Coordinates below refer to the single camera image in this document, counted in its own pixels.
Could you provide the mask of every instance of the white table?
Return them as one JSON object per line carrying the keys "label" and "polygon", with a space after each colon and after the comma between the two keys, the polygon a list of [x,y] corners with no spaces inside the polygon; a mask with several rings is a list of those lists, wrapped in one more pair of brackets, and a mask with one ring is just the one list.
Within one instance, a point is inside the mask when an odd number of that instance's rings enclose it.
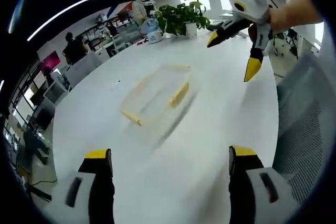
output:
{"label": "white table", "polygon": [[95,52],[89,51],[86,56],[72,65],[66,72],[65,76],[68,79],[72,88],[81,82],[92,71],[103,63],[102,59]]}
{"label": "white table", "polygon": [[219,17],[222,18],[222,19],[229,19],[229,18],[232,17],[232,12],[220,14]]}
{"label": "white table", "polygon": [[[206,48],[208,38],[198,31],[195,40],[132,45],[83,79],[56,108],[58,180],[76,171],[87,151],[111,148],[116,223],[228,223],[228,147],[251,147],[265,166],[272,165],[278,100],[269,58],[244,83],[250,40],[236,37]],[[191,66],[201,89],[174,132],[151,152],[125,133],[129,121],[119,106],[144,75],[169,63]]]}

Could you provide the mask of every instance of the human arm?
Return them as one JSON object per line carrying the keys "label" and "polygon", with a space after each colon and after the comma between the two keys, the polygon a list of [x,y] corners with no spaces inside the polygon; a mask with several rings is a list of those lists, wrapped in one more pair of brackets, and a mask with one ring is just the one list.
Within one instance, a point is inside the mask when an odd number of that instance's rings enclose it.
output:
{"label": "human arm", "polygon": [[82,45],[83,45],[84,51],[87,53],[89,51],[88,46],[85,45],[84,43],[82,43]]}
{"label": "human arm", "polygon": [[65,59],[67,60],[67,64],[72,65],[70,56],[65,52],[63,52],[63,54],[64,54]]}
{"label": "human arm", "polygon": [[270,9],[270,25],[279,33],[292,26],[315,24],[322,18],[311,0],[292,0],[280,8]]}

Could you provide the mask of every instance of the white robotic hand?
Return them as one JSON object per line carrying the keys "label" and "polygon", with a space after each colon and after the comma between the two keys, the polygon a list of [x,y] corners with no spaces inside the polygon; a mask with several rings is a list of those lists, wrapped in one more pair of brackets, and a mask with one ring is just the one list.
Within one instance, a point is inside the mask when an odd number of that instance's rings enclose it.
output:
{"label": "white robotic hand", "polygon": [[269,6],[267,0],[229,1],[232,6],[233,16],[212,34],[207,47],[218,45],[253,24],[249,28],[249,33],[253,34],[250,34],[253,46],[244,77],[244,81],[249,81],[261,68],[264,50],[272,37],[272,31],[268,24]]}

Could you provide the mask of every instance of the mesh chair back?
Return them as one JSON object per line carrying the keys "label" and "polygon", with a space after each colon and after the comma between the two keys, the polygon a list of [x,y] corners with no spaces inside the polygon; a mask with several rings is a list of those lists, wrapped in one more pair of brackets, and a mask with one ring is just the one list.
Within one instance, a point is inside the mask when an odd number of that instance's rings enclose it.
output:
{"label": "mesh chair back", "polygon": [[302,203],[328,161],[336,136],[336,80],[306,53],[277,86],[279,133],[273,168]]}

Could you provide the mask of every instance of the computer monitor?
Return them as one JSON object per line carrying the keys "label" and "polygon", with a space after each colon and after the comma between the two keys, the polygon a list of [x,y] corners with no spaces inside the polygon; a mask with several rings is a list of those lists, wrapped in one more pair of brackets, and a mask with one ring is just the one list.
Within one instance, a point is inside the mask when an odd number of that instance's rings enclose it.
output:
{"label": "computer monitor", "polygon": [[57,66],[61,60],[59,59],[56,51],[53,51],[47,58],[40,62],[38,65],[41,72],[45,75],[46,69],[50,68],[51,70]]}
{"label": "computer monitor", "polygon": [[117,16],[118,16],[120,22],[124,22],[125,20],[128,20],[130,18],[128,13],[125,12],[125,11],[122,11],[122,12],[118,13]]}

